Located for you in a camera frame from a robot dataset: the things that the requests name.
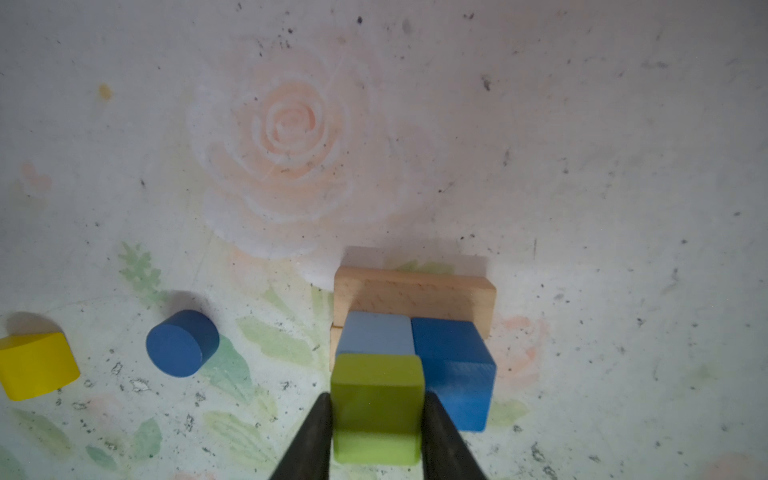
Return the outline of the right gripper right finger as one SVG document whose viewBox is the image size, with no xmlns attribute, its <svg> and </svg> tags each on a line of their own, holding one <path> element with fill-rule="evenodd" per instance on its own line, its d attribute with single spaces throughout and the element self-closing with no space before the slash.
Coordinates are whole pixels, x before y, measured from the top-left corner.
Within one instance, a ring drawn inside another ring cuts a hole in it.
<svg viewBox="0 0 768 480">
<path fill-rule="evenodd" d="M 425 396 L 421 450 L 425 480 L 487 479 L 433 392 L 427 392 Z"/>
</svg>

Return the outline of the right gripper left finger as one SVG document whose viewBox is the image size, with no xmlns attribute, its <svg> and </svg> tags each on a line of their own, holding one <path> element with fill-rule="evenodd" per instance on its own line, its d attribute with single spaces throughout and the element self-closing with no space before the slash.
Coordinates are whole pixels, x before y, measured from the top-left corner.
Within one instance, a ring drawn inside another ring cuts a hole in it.
<svg viewBox="0 0 768 480">
<path fill-rule="evenodd" d="M 331 395 L 321 393 L 270 480 L 328 480 L 333 435 Z"/>
</svg>

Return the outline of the lime green wooden cube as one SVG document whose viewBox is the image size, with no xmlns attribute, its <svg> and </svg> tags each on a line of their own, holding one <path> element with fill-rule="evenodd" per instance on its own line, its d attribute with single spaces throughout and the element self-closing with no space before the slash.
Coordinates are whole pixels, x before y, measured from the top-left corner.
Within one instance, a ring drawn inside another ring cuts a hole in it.
<svg viewBox="0 0 768 480">
<path fill-rule="evenodd" d="M 419 357 L 339 355 L 331 375 L 334 459 L 341 464 L 417 464 L 424 401 Z"/>
</svg>

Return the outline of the dark blue wooden cube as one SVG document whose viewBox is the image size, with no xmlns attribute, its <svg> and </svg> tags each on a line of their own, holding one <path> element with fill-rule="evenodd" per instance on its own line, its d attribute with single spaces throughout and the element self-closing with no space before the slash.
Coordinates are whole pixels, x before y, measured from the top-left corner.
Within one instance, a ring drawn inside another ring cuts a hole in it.
<svg viewBox="0 0 768 480">
<path fill-rule="evenodd" d="M 414 318 L 411 326 L 426 390 L 437 395 L 457 430 L 484 431 L 497 366 L 475 325 Z"/>
</svg>

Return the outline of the natural wood plank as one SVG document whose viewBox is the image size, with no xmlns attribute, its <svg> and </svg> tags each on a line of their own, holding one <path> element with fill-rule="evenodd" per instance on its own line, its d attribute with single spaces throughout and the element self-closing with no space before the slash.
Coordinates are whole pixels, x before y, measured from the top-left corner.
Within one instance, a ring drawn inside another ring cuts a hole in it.
<svg viewBox="0 0 768 480">
<path fill-rule="evenodd" d="M 486 278 L 341 266 L 334 276 L 333 325 L 351 311 L 472 322 L 490 336 L 496 287 Z"/>
<path fill-rule="evenodd" d="M 332 371 L 336 361 L 338 345 L 343 333 L 342 327 L 332 325 L 329 329 L 329 370 Z"/>
</svg>

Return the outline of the light blue wooden cube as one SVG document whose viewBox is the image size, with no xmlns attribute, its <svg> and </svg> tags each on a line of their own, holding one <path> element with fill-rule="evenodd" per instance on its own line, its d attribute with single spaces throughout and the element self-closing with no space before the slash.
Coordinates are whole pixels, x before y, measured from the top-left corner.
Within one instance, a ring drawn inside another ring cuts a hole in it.
<svg viewBox="0 0 768 480">
<path fill-rule="evenodd" d="M 335 356 L 345 353 L 415 355 L 411 319 L 404 315 L 351 311 Z"/>
</svg>

